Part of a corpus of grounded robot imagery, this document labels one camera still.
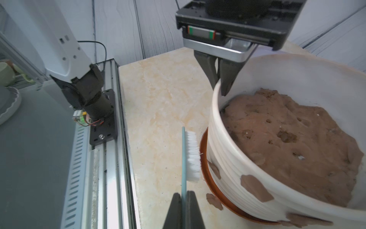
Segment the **white pot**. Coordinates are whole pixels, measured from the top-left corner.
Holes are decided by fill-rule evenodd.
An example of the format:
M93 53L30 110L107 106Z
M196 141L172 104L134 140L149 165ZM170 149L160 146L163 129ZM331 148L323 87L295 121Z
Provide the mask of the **white pot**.
M234 143L221 120L220 109L239 94L253 95L260 88L277 90L297 103L325 108L366 152L366 75L344 65L295 54L252 58L240 71L227 96L221 82L214 89L208 128L207 159L220 172L210 173L222 193L243 211L268 221L288 221L287 213L332 221L335 225L366 225L366 169L360 166L350 208L324 203L280 183L254 164ZM242 175L257 178L274 197L259 201L240 184Z

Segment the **scrub brush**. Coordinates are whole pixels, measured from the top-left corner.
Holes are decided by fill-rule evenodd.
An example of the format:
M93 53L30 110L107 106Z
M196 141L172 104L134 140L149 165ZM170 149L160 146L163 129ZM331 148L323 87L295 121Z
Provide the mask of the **scrub brush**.
M182 223L185 224L187 181L197 182L201 170L201 157L196 133L182 127Z

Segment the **robotic arm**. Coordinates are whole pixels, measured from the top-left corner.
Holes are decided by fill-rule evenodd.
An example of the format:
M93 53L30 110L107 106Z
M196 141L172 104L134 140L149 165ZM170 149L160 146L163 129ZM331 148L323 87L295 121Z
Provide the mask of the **robotic arm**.
M175 17L184 46L194 49L212 88L221 79L221 94L226 96L258 44L282 48L305 2L193 0Z
M72 106L85 110L94 121L113 114L101 91L102 73L81 49L53 0L0 0L0 4L28 37L46 75Z

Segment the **terracotta saucer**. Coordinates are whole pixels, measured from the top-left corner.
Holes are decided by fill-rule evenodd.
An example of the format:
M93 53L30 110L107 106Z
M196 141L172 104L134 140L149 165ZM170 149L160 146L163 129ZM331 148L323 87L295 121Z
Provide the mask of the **terracotta saucer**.
M206 157L206 149L207 149L207 134L208 128L206 129L205 133L202 136L201 143L199 144L199 151L201 153L201 168L203 177L205 178L205 181L210 188L211 192L221 201L221 203L227 207L230 211L237 214L238 216L247 219L249 221L259 223L259 224L267 224L267 225L279 225L279 222L273 222L273 221L267 221L263 219L256 218L254 216L249 215L245 211L241 210L237 206L235 206L224 194L220 191L220 189L217 187L215 182L213 181L213 178L210 174L210 171L208 169L208 163L207 163L207 157Z

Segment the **marble countertop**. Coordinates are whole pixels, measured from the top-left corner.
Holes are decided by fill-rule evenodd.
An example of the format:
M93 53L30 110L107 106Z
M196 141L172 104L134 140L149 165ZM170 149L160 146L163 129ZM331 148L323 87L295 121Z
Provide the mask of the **marble countertop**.
M311 55L290 42L282 51ZM162 228L172 196L181 189L181 128L194 131L201 141L213 91L188 48L121 66L119 74L141 228ZM206 194L211 191L202 175L198 183L188 182L187 190L196 193L206 228L281 227L253 223L225 206L220 211L210 205Z

